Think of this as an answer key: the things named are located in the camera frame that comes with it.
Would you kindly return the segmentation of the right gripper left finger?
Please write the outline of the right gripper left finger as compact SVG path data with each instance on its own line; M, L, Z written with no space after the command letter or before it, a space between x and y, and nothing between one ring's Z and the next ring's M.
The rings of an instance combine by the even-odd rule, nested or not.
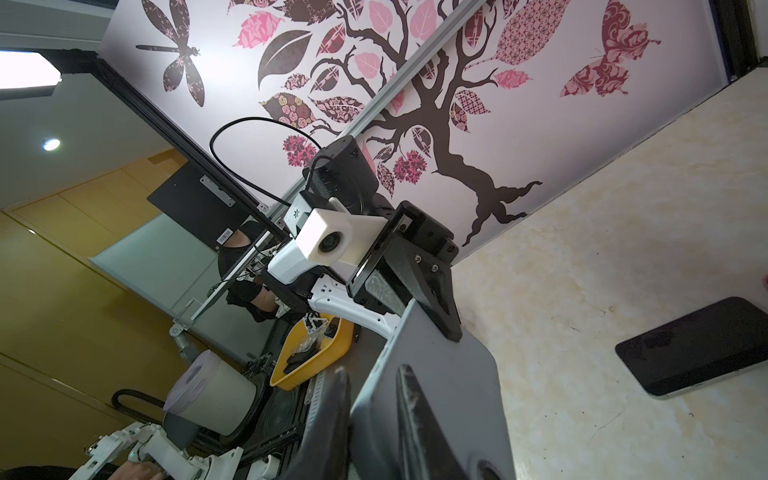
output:
M288 479L347 479L351 387L347 371L337 367L326 379L315 421L287 471Z

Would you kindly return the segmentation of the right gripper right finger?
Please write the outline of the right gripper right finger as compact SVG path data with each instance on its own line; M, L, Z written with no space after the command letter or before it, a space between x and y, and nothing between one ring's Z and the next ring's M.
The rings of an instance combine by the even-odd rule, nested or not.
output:
M399 472L402 479L467 479L415 372L396 373Z

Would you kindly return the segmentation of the light blue phone case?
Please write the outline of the light blue phone case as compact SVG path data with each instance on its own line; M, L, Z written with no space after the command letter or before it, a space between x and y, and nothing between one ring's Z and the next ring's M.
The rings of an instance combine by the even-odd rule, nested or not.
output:
M512 479L515 467L497 364L464 331L447 339L417 302L386 342L351 409L351 462L362 479L397 479L399 446L396 373L412 368L452 456L471 479L488 468Z

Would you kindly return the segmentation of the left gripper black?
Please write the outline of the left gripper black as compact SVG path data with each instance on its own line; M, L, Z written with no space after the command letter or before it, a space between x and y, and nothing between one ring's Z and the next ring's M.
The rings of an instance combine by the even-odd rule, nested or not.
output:
M463 336L453 295L453 233L414 204L376 200L372 216L385 221L347 283L355 303L377 313L402 315L415 300L453 342Z

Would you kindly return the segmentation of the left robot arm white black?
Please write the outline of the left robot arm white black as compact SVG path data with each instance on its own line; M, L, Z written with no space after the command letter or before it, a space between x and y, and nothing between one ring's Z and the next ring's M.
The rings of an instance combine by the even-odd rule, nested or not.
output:
M317 278L311 311L389 339L416 303L446 339L460 341L453 233L408 201L392 206L379 195L380 184L353 137L321 149L285 214L292 238L270 260L268 276L288 286L321 267L349 265L354 271L343 283Z

